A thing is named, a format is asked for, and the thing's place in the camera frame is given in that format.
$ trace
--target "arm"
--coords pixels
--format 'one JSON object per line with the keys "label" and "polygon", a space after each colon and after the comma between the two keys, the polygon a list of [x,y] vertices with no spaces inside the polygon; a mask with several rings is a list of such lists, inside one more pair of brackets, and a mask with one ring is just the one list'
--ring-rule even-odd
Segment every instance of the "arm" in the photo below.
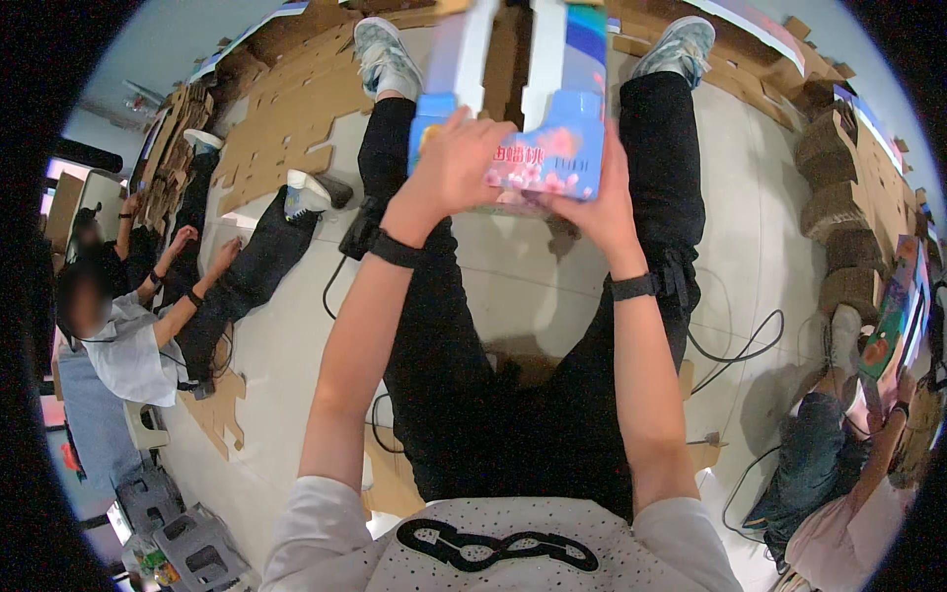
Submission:
{"label": "arm", "polygon": [[[483,175],[510,123],[454,113],[392,198],[382,228],[415,248],[445,216],[496,200]],[[339,309],[322,355],[299,476],[317,475],[362,489],[365,414],[391,354],[412,270],[368,254]]]}
{"label": "arm", "polygon": [[[174,241],[171,242],[171,246],[161,255],[161,259],[159,259],[158,263],[154,266],[154,274],[159,278],[163,278],[168,273],[171,262],[174,261],[174,258],[184,249],[185,243],[187,241],[197,240],[197,236],[197,230],[194,226],[185,226],[178,230],[177,235],[174,236]],[[158,287],[154,285],[151,277],[145,278],[145,281],[141,282],[141,285],[135,290],[138,293],[138,302],[148,302],[151,300],[157,289]]]}
{"label": "arm", "polygon": [[[223,244],[210,269],[207,270],[204,277],[191,288],[195,296],[204,299],[204,295],[207,293],[207,290],[210,289],[210,286],[214,285],[214,282],[230,267],[230,263],[237,257],[237,254],[240,253],[240,244],[240,238],[227,241]],[[154,329],[154,340],[158,343],[158,348],[163,348],[165,344],[173,339],[196,312],[197,307],[194,306],[194,303],[191,302],[187,296],[183,296],[180,300],[175,302],[174,306],[165,314],[164,318],[152,325]]]}
{"label": "arm", "polygon": [[[138,194],[133,193],[125,199],[121,207],[122,216],[134,216],[138,211]],[[118,221],[118,238],[116,239],[116,255],[120,260],[125,261],[129,252],[129,237],[132,235],[132,218],[121,218]]]}
{"label": "arm", "polygon": [[[898,380],[898,400],[910,404],[918,384],[911,375],[904,371]],[[854,516],[865,505],[875,489],[887,476],[888,467],[894,457],[895,448],[901,439],[901,433],[907,424],[907,417],[901,411],[893,411],[884,428],[871,437],[871,452],[868,461],[862,468],[862,474],[849,492],[851,514]]]}
{"label": "arm", "polygon": [[[648,263],[634,228],[628,157],[614,123],[607,123],[598,199],[587,204],[556,195],[543,199],[589,235],[618,281],[648,273]],[[634,479],[635,513],[672,497],[699,499],[687,451],[684,402],[653,296],[615,304],[615,390],[618,427]]]}

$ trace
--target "pink shirt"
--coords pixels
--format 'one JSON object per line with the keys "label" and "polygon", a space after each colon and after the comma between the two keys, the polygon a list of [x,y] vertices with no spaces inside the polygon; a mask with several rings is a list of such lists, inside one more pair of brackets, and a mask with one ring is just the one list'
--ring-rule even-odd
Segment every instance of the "pink shirt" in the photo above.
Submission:
{"label": "pink shirt", "polygon": [[854,515],[847,495],[833,499],[795,532],[786,563],[813,588],[861,590],[901,529],[914,494],[894,489],[885,477]]}

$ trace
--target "gray stool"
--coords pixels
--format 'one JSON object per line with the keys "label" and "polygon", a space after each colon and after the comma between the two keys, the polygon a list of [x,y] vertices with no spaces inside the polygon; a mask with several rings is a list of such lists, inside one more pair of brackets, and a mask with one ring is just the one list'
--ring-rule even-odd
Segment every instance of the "gray stool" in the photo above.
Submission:
{"label": "gray stool", "polygon": [[116,494],[132,530],[139,535],[167,525],[185,510],[174,481],[164,469],[150,465],[119,485]]}
{"label": "gray stool", "polygon": [[223,521],[200,504],[156,530],[153,538],[191,592],[229,583],[250,568]]}

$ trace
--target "white stool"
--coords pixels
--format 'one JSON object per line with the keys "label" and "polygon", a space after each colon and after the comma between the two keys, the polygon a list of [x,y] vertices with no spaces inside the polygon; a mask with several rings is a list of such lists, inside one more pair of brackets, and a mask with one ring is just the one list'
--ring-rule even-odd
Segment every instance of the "white stool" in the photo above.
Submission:
{"label": "white stool", "polygon": [[141,422],[141,409],[144,403],[122,401],[125,408],[125,423],[128,425],[128,435],[132,437],[132,444],[138,450],[151,450],[158,446],[165,446],[170,442],[165,430],[152,430]]}

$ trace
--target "gray shirt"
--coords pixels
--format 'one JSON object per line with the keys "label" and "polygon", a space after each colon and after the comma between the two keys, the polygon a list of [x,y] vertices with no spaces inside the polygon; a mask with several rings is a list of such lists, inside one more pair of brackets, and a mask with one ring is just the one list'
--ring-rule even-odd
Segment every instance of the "gray shirt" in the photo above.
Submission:
{"label": "gray shirt", "polygon": [[158,349],[152,327],[157,320],[138,303],[137,292],[119,296],[105,327],[83,345],[100,380],[118,397],[170,407],[188,371],[173,339]]}

